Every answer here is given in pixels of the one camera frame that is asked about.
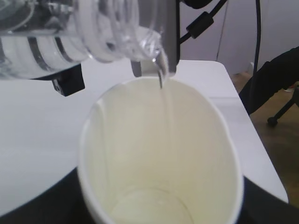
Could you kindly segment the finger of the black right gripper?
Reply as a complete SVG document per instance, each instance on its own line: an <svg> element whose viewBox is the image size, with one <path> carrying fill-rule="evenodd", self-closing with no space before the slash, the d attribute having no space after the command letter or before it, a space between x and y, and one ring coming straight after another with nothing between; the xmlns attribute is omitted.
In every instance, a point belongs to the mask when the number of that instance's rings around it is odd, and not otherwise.
<svg viewBox="0 0 299 224"><path fill-rule="evenodd" d="M54 89L64 97L85 89L81 64L55 74L52 84Z"/></svg>

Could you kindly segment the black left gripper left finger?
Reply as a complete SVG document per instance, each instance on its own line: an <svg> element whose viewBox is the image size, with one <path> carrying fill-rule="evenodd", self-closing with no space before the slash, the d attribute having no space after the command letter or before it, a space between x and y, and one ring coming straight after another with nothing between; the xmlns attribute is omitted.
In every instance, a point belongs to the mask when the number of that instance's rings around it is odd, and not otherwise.
<svg viewBox="0 0 299 224"><path fill-rule="evenodd" d="M2 224L93 224L77 169L28 203L0 217Z"/></svg>

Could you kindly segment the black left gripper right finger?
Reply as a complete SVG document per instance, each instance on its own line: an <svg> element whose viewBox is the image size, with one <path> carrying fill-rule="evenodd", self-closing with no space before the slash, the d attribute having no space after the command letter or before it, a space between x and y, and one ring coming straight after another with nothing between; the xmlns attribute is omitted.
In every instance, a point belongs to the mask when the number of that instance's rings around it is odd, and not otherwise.
<svg viewBox="0 0 299 224"><path fill-rule="evenodd" d="M244 177L244 197L238 224L297 224L299 209Z"/></svg>

